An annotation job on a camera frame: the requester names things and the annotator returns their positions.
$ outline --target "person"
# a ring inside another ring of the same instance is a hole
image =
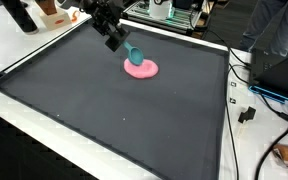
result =
[[[273,17],[286,6],[281,22],[265,52],[287,56],[288,0],[259,0],[240,42],[240,50],[251,52],[256,40],[263,34]]]

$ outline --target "black tray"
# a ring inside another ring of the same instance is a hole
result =
[[[0,78],[0,92],[162,179],[218,178],[228,53],[127,27],[160,67],[136,80],[84,23]]]

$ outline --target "pink dough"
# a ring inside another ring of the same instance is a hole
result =
[[[140,66],[132,64],[128,59],[124,61],[125,71],[138,79],[153,77],[158,72],[158,66],[151,60],[144,59]]]

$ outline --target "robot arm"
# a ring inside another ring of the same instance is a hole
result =
[[[80,0],[77,2],[81,12],[92,16],[94,29],[102,36],[109,36],[105,45],[115,52],[130,34],[119,23],[123,12],[122,5],[117,0]],[[72,3],[76,3],[76,1],[59,0],[57,2],[63,9],[68,9]]]

